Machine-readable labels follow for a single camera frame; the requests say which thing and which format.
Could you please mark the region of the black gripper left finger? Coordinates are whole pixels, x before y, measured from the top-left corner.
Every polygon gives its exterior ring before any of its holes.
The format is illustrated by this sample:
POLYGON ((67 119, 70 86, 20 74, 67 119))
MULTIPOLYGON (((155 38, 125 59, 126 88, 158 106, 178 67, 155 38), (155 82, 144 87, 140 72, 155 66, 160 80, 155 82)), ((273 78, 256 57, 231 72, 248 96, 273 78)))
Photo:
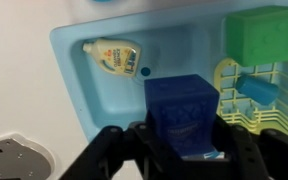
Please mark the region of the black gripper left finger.
POLYGON ((112 180, 125 161, 134 160, 143 180, 180 180, 183 161, 151 127, 150 111, 145 121, 126 130, 104 127, 59 180, 112 180))

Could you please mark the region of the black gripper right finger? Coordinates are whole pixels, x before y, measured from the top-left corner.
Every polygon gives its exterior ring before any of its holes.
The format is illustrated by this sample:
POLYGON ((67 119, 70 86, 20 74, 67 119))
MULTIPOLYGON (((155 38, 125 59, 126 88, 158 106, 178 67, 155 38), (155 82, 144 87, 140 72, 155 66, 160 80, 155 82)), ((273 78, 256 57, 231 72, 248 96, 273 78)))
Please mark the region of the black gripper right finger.
POLYGON ((206 180, 288 180, 288 135, 282 131, 256 135, 216 116, 212 144, 224 158, 208 163, 206 180))

